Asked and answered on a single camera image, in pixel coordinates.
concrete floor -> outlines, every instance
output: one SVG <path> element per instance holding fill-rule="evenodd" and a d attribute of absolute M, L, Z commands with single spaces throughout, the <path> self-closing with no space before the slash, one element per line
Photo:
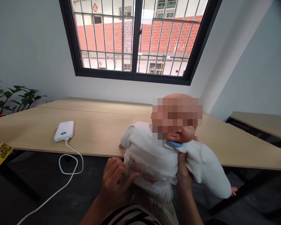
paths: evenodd
<path fill-rule="evenodd" d="M 42 199 L 40 202 L 33 202 L 0 176 L 0 224 L 17 224 L 22 217 L 36 209 L 67 183 L 70 176 L 60 172 L 59 156 L 59 154 L 52 153 L 36 153 L 28 160 L 9 164 L 10 168 L 39 193 Z M 75 175 L 64 190 L 51 199 L 40 211 L 26 219 L 23 224 L 78 224 L 100 190 L 106 161 L 107 158 L 102 157 L 84 157 L 83 173 Z M 71 172 L 74 165 L 75 161 L 67 163 L 62 160 L 62 167 L 65 168 L 65 171 L 68 169 L 68 172 Z M 248 169 L 246 172 L 250 175 L 256 170 Z M 227 176 L 231 185 L 240 187 L 243 184 L 233 173 L 229 173 Z M 220 199 L 197 183 L 193 185 L 193 192 L 201 217 L 206 222 L 211 218 L 207 209 Z M 175 188 L 173 204 L 180 224 L 184 224 Z M 250 195 L 213 218 L 230 225 L 281 224 L 281 217 L 269 221 L 262 216 L 262 213 L 279 207 L 281 207 L 281 176 L 263 187 L 257 188 Z"/>

white fleece outfit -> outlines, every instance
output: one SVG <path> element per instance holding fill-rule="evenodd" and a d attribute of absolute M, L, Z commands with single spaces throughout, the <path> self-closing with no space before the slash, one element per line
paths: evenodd
<path fill-rule="evenodd" d="M 196 141 L 173 147 L 153 144 L 151 124 L 137 122 L 130 125 L 121 138 L 126 149 L 124 164 L 129 171 L 139 172 L 134 183 L 146 190 L 156 201 L 165 203 L 173 198 L 172 184 L 177 184 L 178 153 L 187 153 L 187 169 L 198 183 L 202 183 L 219 198 L 229 198 L 231 185 L 214 152 Z"/>

black window frame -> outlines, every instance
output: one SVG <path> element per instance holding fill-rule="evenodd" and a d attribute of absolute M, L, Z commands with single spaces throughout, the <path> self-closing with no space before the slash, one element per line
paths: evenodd
<path fill-rule="evenodd" d="M 185 68 L 184 76 L 158 75 L 152 73 L 136 72 L 139 47 L 138 43 L 141 34 L 142 2 L 142 0 L 136 0 L 132 46 L 132 64 L 131 72 L 128 72 L 82 67 L 80 56 L 81 50 L 79 48 L 79 40 L 77 39 L 75 22 L 72 14 L 71 0 L 59 0 L 76 76 L 167 83 L 188 86 L 191 84 L 222 0 L 208 0 L 207 2 L 205 12 L 203 14 L 203 18 L 197 33 L 197 37 L 195 39 L 190 58 Z"/>

human hand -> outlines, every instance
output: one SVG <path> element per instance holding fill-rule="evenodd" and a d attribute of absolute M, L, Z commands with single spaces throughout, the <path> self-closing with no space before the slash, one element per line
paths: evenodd
<path fill-rule="evenodd" d="M 236 187 L 231 187 L 231 196 L 236 196 L 236 193 L 238 189 Z"/>
<path fill-rule="evenodd" d="M 186 153 L 178 154 L 177 190 L 182 194 L 192 192 L 192 181 L 194 176 L 188 172 L 186 167 Z"/>
<path fill-rule="evenodd" d="M 104 204 L 109 203 L 111 207 L 114 206 L 137 176 L 139 173 L 133 173 L 129 176 L 127 168 L 119 158 L 109 158 L 104 169 L 98 198 Z"/>

khaki pants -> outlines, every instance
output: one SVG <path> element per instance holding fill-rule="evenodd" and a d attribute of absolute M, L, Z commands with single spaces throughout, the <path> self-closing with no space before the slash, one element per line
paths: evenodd
<path fill-rule="evenodd" d="M 136 185 L 131 185 L 129 188 L 124 205 L 138 204 L 148 210 L 153 216 L 155 216 L 161 224 L 164 225 L 178 225 L 176 212 L 172 202 L 166 204 L 160 204 L 154 201 L 146 191 Z"/>

